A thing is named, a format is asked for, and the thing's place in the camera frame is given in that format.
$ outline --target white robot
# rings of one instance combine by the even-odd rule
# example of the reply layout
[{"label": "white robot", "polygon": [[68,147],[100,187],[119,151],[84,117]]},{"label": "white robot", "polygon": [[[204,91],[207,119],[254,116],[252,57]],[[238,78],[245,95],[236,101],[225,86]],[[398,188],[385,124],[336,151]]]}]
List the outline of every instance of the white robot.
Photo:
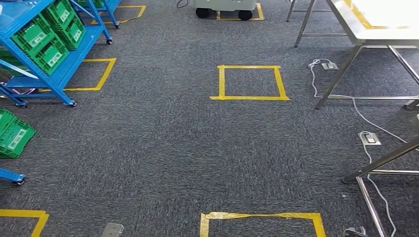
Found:
[{"label": "white robot", "polygon": [[251,19],[252,12],[256,7],[256,0],[194,0],[196,15],[199,18],[207,18],[210,9],[214,11],[239,10],[239,19],[247,21]]}]

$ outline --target stainless steel table leg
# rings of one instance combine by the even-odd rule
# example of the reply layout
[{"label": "stainless steel table leg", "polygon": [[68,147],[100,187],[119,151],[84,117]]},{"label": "stainless steel table leg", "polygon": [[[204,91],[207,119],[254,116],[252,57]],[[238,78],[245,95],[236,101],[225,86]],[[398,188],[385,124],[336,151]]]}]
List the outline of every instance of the stainless steel table leg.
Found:
[{"label": "stainless steel table leg", "polygon": [[316,0],[311,0],[310,5],[308,6],[307,13],[305,14],[304,21],[302,22],[300,32],[298,33],[297,40],[295,41],[294,48],[297,48],[300,44],[302,34],[304,34],[305,27],[307,26],[308,19],[310,18],[310,14],[313,11],[314,4]]},{"label": "stainless steel table leg", "polygon": [[293,1],[291,2],[291,7],[290,7],[290,11],[288,12],[288,16],[287,16],[287,20],[286,20],[286,22],[289,22],[289,21],[290,21],[290,19],[291,19],[291,14],[293,13],[294,6],[295,6],[295,2],[296,2],[296,0],[293,0]]},{"label": "stainless steel table leg", "polygon": [[365,202],[367,203],[368,209],[370,210],[371,216],[373,218],[374,224],[378,230],[378,234],[380,237],[387,237],[385,234],[384,228],[382,226],[381,220],[378,216],[377,210],[373,205],[373,201],[368,194],[367,187],[365,187],[364,180],[362,177],[356,177],[356,181],[358,181],[359,188],[361,189],[362,195],[364,196]]},{"label": "stainless steel table leg", "polygon": [[416,109],[416,106],[419,105],[419,100],[414,100],[412,102],[409,102],[408,104],[406,104],[406,108],[413,110]]},{"label": "stainless steel table leg", "polygon": [[419,75],[413,70],[413,68],[408,64],[408,62],[400,55],[400,53],[393,47],[387,46],[388,49],[393,53],[393,55],[399,60],[399,62],[403,65],[403,67],[407,70],[407,72],[415,79],[416,83],[419,84]]},{"label": "stainless steel table leg", "polygon": [[327,88],[325,94],[320,99],[320,101],[316,105],[316,109],[319,109],[325,105],[326,100],[328,99],[329,95],[333,92],[339,81],[342,79],[343,75],[348,70],[349,66],[352,64],[352,61],[355,59],[355,57],[358,55],[358,53],[362,49],[362,45],[356,45],[351,54],[349,55],[348,59],[346,60],[345,64],[339,69],[335,79],[329,84],[329,87]]},{"label": "stainless steel table leg", "polygon": [[345,176],[343,178],[343,181],[345,183],[348,183],[348,182],[352,181],[353,179],[355,179],[355,177],[365,175],[365,174],[369,173],[370,171],[373,171],[377,168],[380,168],[381,166],[389,163],[390,161],[395,160],[395,159],[401,157],[402,155],[404,155],[404,154],[406,154],[410,151],[413,151],[417,147],[419,147],[419,137],[416,137],[412,141],[410,141],[410,142],[404,144],[403,146],[395,149],[394,151],[384,155],[380,159],[372,162],[371,164],[363,167],[362,169],[360,169],[360,170],[358,170],[358,171],[356,171],[356,172],[354,172],[350,175]]}]

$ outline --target blue shelf frame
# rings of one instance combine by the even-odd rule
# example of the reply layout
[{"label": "blue shelf frame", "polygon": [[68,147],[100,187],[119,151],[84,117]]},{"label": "blue shelf frame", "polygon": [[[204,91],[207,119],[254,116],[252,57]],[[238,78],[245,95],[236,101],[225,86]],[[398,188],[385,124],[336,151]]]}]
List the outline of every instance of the blue shelf frame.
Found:
[{"label": "blue shelf frame", "polygon": [[[0,28],[0,44],[4,45],[20,62],[22,62],[30,73],[20,70],[19,68],[0,60],[0,64],[5,65],[11,69],[21,72],[24,76],[14,76],[8,83],[0,83],[0,93],[6,95],[13,100],[17,106],[26,107],[27,102],[24,97],[58,97],[64,102],[64,105],[75,106],[76,102],[71,100],[63,88],[66,86],[70,78],[73,76],[76,69],[87,56],[90,49],[93,47],[96,40],[103,33],[108,43],[112,43],[112,37],[104,25],[97,9],[92,0],[87,0],[89,10],[81,7],[74,0],[70,0],[74,7],[85,12],[89,17],[93,18],[97,25],[84,26],[86,33],[81,39],[80,45],[76,50],[70,51],[69,55],[64,59],[58,68],[47,76],[44,72],[33,63],[33,61],[26,56],[26,54],[14,43],[11,36],[28,23],[33,17],[40,14],[49,4],[54,0],[39,0],[36,5],[29,8],[24,14],[17,17],[6,28]],[[17,87],[26,88],[48,88],[51,93],[40,94],[16,94],[12,89]]]},{"label": "blue shelf frame", "polygon": [[111,19],[112,23],[114,24],[115,27],[119,27],[119,22],[116,20],[114,12],[117,9],[119,3],[121,2],[121,0],[102,0],[104,6],[103,7],[97,7],[97,11],[99,12],[107,12],[108,15],[107,16],[102,16],[102,17],[108,17]]}]

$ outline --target crate label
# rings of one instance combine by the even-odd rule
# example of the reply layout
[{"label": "crate label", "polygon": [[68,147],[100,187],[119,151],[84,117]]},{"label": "crate label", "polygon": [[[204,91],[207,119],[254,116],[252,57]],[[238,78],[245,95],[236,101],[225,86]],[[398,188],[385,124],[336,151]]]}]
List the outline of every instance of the crate label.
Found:
[{"label": "crate label", "polygon": [[52,67],[52,66],[54,66],[56,63],[57,63],[57,61],[62,57],[63,55],[61,54],[61,53],[56,53],[55,55],[54,55],[54,57],[48,62],[48,65],[50,66],[50,67]]},{"label": "crate label", "polygon": [[26,132],[27,130],[20,129],[7,148],[14,150],[17,147],[17,144],[19,144],[20,140],[22,140],[22,137],[25,136]]},{"label": "crate label", "polygon": [[73,36],[73,39],[77,42],[77,41],[79,41],[79,38],[80,38],[81,35],[82,35],[82,31],[77,30],[77,32]]},{"label": "crate label", "polygon": [[44,38],[46,37],[46,34],[44,32],[39,33],[32,41],[29,42],[29,44],[32,47],[37,46]]},{"label": "crate label", "polygon": [[67,17],[70,15],[69,11],[65,10],[63,14],[61,14],[60,19],[62,22],[65,22],[67,20]]}]

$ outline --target cable cord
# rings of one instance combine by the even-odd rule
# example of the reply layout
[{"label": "cable cord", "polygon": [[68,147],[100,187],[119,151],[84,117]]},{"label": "cable cord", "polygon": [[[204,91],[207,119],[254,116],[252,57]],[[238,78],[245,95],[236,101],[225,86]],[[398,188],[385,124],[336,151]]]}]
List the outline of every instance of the cable cord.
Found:
[{"label": "cable cord", "polygon": [[[320,64],[320,63],[322,62],[322,60],[326,60],[326,61],[328,61],[329,63],[331,63],[331,62],[332,62],[332,61],[330,61],[329,59],[326,59],[326,58],[320,58],[320,59],[314,59],[312,63],[308,64],[308,68],[310,68],[311,74],[313,75],[313,80],[311,81],[311,86],[312,86],[312,87],[313,87],[313,89],[314,89],[314,95],[313,95],[313,96],[314,96],[314,98],[322,98],[322,96],[317,95],[317,88],[316,88],[316,86],[315,86],[315,84],[314,84],[314,82],[315,82],[315,80],[316,80],[316,75],[314,74],[314,71],[313,71],[314,66],[316,66],[317,64]],[[378,125],[374,124],[373,122],[369,121],[368,119],[366,119],[366,118],[365,118],[365,117],[361,114],[361,112],[359,112],[358,107],[356,106],[356,101],[355,101],[355,98],[353,98],[352,96],[347,96],[347,95],[331,95],[331,96],[341,96],[341,97],[346,97],[346,98],[350,98],[350,99],[352,99],[352,102],[353,102],[353,105],[354,105],[354,108],[355,108],[356,112],[359,114],[359,116],[360,116],[363,120],[365,120],[367,123],[371,124],[372,126],[374,126],[374,127],[378,128],[378,129],[380,129],[380,130],[382,130],[382,131],[384,131],[384,132],[386,132],[386,133],[390,134],[391,136],[393,136],[393,137],[395,137],[395,138],[399,139],[400,141],[402,141],[402,142],[404,142],[404,143],[407,143],[407,142],[406,142],[405,140],[403,140],[402,138],[400,138],[400,137],[398,137],[398,136],[394,135],[393,133],[391,133],[391,132],[389,132],[389,131],[385,130],[384,128],[382,128],[382,127],[380,127],[380,126],[378,126]],[[369,134],[369,132],[367,132],[367,131],[362,131],[362,132],[359,134],[359,136],[362,136],[363,134]],[[363,144],[363,146],[364,146],[364,151],[365,151],[365,153],[367,154],[368,158],[370,159],[370,164],[371,164],[371,163],[373,162],[373,159],[371,158],[370,154],[368,153],[366,145],[365,145],[365,144]],[[368,174],[368,175],[367,175],[367,179],[368,179],[368,180],[372,183],[372,185],[373,185],[373,186],[375,187],[375,189],[377,190],[378,195],[379,195],[379,196],[381,197],[381,199],[385,202],[385,209],[386,209],[386,212],[387,212],[387,217],[388,217],[388,220],[390,221],[390,223],[391,223],[391,225],[392,225],[392,227],[393,227],[393,232],[391,233],[391,237],[394,237],[394,235],[396,234],[397,229],[396,229],[396,226],[394,225],[393,219],[391,218],[391,215],[390,215],[390,208],[389,208],[389,205],[388,205],[388,201],[384,198],[384,196],[382,195],[381,191],[379,190],[379,188],[378,188],[378,186],[375,184],[375,182],[374,182],[374,181],[370,178],[370,174]]]},{"label": "cable cord", "polygon": [[[179,4],[183,1],[186,1],[185,5],[179,6]],[[182,8],[182,7],[186,7],[189,4],[189,0],[179,0],[176,4],[177,8]]]},{"label": "cable cord", "polygon": [[[362,131],[362,132],[360,132],[359,133],[359,138],[361,138],[361,136],[363,135],[363,134],[369,134],[370,132],[367,132],[367,131]],[[365,153],[367,154],[367,156],[368,156],[368,158],[370,159],[370,164],[373,162],[373,159],[371,158],[371,155],[370,155],[370,153],[368,153],[368,150],[367,150],[367,146],[365,145],[365,144],[362,144],[362,146],[364,147],[364,151],[365,151]],[[374,188],[377,190],[377,193],[378,193],[378,195],[380,196],[380,198],[384,201],[384,203],[385,203],[385,211],[387,212],[387,217],[388,217],[388,220],[390,221],[390,223],[391,223],[391,225],[392,225],[392,227],[393,227],[393,232],[391,233],[391,236],[390,237],[394,237],[394,234],[396,233],[396,231],[397,231],[397,228],[396,228],[396,225],[394,224],[394,222],[393,222],[393,219],[391,218],[391,215],[390,215],[390,207],[388,206],[388,201],[387,201],[387,199],[385,199],[385,197],[382,195],[382,193],[381,193],[381,191],[379,190],[379,188],[378,188],[378,186],[377,186],[377,184],[375,184],[375,182],[370,178],[370,174],[368,174],[367,175],[367,179],[374,185]]]}]

